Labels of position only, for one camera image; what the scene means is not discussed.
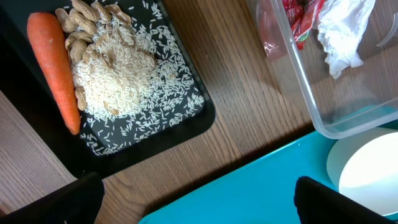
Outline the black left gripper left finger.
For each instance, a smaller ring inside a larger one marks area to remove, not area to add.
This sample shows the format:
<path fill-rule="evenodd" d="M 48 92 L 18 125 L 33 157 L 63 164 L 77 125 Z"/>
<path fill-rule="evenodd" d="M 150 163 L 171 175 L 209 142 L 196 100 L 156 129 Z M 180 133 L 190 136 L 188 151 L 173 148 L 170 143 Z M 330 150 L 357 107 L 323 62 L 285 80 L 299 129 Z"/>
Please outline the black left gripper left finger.
<path fill-rule="evenodd" d="M 93 224 L 104 197 L 102 178 L 89 173 L 47 196 L 1 217 L 1 223 Z"/>

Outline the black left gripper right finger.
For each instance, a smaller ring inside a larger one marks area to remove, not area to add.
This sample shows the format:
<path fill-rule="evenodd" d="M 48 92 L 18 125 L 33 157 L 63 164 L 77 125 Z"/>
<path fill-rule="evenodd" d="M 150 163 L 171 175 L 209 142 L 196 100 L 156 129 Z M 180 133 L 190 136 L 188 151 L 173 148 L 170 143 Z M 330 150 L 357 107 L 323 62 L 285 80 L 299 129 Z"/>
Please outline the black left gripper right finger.
<path fill-rule="evenodd" d="M 307 176 L 296 181 L 294 204 L 305 224 L 395 224 Z"/>

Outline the white bowl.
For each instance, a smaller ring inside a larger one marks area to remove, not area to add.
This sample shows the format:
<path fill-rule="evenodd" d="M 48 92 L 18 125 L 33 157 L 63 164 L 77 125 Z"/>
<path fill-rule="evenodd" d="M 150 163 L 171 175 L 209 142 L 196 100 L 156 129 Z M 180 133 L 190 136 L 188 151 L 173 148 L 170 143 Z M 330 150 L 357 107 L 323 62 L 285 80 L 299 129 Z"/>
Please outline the white bowl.
<path fill-rule="evenodd" d="M 383 216 L 397 213 L 397 131 L 374 128 L 340 139 L 326 161 L 338 192 Z"/>

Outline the food scraps pile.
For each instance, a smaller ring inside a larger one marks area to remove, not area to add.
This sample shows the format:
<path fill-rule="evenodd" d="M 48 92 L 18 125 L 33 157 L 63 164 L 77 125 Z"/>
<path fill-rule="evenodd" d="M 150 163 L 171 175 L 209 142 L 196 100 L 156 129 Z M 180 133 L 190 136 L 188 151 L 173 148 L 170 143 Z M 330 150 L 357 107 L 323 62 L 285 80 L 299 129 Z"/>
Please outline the food scraps pile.
<path fill-rule="evenodd" d="M 80 138 L 96 156 L 132 146 L 204 105 L 158 1 L 72 1 L 56 17 L 81 111 Z"/>

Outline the orange carrot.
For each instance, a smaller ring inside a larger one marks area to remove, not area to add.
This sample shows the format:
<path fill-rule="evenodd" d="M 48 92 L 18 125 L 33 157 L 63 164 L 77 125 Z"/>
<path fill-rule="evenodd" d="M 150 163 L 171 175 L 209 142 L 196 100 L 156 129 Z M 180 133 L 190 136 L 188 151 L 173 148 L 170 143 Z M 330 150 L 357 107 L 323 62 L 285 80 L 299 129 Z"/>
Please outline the orange carrot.
<path fill-rule="evenodd" d="M 60 23 L 53 14 L 34 12 L 27 20 L 27 36 L 65 126 L 78 134 L 80 114 Z"/>

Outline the white tissue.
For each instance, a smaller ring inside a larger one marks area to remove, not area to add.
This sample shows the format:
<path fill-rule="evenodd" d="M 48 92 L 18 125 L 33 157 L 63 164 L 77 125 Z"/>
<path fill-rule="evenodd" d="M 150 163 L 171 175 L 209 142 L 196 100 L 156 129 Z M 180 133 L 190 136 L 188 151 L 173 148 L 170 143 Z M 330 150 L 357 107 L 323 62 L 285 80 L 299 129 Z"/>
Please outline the white tissue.
<path fill-rule="evenodd" d="M 375 3 L 375 0 L 327 0 L 322 6 L 317 20 L 317 39 L 334 79 L 339 78 L 344 69 L 363 64 L 357 49 Z"/>

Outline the red snack wrapper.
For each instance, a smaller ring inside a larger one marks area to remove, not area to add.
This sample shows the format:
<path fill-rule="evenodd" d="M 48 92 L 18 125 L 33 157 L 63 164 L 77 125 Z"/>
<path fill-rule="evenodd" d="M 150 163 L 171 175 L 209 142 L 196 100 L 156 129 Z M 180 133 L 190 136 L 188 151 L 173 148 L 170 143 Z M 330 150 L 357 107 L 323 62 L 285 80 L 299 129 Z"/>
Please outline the red snack wrapper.
<path fill-rule="evenodd" d="M 282 0 L 296 46 L 304 49 L 310 31 L 325 0 Z"/>

